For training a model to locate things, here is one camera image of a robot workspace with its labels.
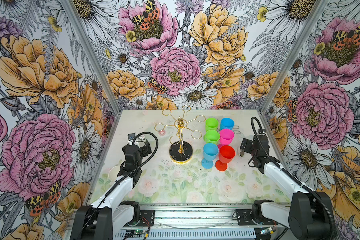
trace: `perforated metal strip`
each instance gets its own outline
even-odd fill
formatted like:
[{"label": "perforated metal strip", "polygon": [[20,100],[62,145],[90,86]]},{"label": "perforated metal strip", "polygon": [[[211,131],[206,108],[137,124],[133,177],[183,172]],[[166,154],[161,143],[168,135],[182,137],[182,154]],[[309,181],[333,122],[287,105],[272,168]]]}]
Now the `perforated metal strip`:
[{"label": "perforated metal strip", "polygon": [[[125,236],[126,230],[121,230],[115,235],[114,240],[121,240]],[[152,240],[173,240],[176,239],[243,239],[256,238],[253,228],[210,228],[210,229],[151,229],[149,239]],[[128,240],[137,240],[141,237],[128,238]]]}]

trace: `lime green cup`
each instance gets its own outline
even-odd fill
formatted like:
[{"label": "lime green cup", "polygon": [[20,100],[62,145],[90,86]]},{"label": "lime green cup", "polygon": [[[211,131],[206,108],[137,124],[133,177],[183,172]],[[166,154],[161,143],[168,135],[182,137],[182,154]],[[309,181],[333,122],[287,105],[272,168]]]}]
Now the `lime green cup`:
[{"label": "lime green cup", "polygon": [[206,143],[213,143],[216,144],[219,142],[220,134],[216,130],[208,130],[204,135],[204,141]]},{"label": "lime green cup", "polygon": [[208,118],[205,121],[205,130],[217,130],[217,127],[219,126],[219,121],[216,118]]}]

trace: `magenta cup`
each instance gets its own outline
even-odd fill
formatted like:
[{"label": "magenta cup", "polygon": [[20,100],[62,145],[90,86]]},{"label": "magenta cup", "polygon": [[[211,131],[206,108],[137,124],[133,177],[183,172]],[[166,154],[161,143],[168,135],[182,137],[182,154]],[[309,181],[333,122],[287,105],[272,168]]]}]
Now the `magenta cup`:
[{"label": "magenta cup", "polygon": [[235,133],[231,129],[225,128],[220,131],[220,144],[229,145],[234,137]]}]

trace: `wall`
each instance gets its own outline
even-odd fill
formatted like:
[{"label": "wall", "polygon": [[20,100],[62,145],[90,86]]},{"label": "wall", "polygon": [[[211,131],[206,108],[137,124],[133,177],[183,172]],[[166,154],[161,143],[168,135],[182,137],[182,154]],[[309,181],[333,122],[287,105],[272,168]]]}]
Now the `wall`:
[{"label": "wall", "polygon": [[[315,0],[292,2],[74,4],[122,109],[254,109],[272,86]],[[156,15],[144,21],[144,12],[154,11],[147,3],[155,4]],[[289,5],[293,17],[285,10]],[[289,98],[289,82],[285,79],[278,94],[279,106]]]},{"label": "wall", "polygon": [[114,114],[55,0],[0,0],[0,239],[59,240]]},{"label": "wall", "polygon": [[360,239],[359,26],[360,0],[330,1],[288,73],[287,103],[275,98],[264,112],[291,171],[330,196],[338,239],[352,240]]}]

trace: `table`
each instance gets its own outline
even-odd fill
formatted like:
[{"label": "table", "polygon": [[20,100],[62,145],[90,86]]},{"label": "table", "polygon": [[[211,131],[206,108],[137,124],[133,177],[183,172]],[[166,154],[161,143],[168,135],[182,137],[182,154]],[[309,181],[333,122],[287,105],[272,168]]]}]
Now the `table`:
[{"label": "table", "polygon": [[[172,110],[171,114],[177,119],[183,116],[183,111]],[[125,110],[110,140],[110,147],[104,164],[101,166],[99,178],[95,180],[96,185],[91,202],[98,199],[113,184],[108,178],[108,172],[125,160],[122,146],[128,143],[127,135],[146,131],[158,137],[159,147],[155,156],[142,167],[143,172],[138,183],[125,200],[138,201],[141,205],[250,204],[257,199],[270,199],[279,203],[290,202],[290,199],[272,180],[261,174],[257,168],[249,167],[250,154],[245,153],[243,157],[239,156],[243,138],[253,139],[250,119],[253,116],[259,118],[256,110],[191,110],[185,114],[184,119],[189,121],[199,114],[219,121],[222,118],[231,118],[235,121],[235,125],[239,126],[240,133],[235,134],[230,144],[236,151],[236,157],[228,164],[226,171],[221,172],[215,167],[208,170],[202,167],[202,148],[205,142],[202,138],[193,139],[191,132],[186,129],[183,135],[184,140],[193,147],[192,159],[185,164],[173,162],[169,156],[171,146],[169,138],[176,135],[177,129],[166,127],[163,136],[154,130],[155,124],[159,122],[173,125],[173,118],[163,116],[161,110]],[[188,127],[205,134],[204,122],[193,121]],[[153,137],[149,135],[145,137],[154,149]],[[272,146],[270,155],[275,156]]]}]

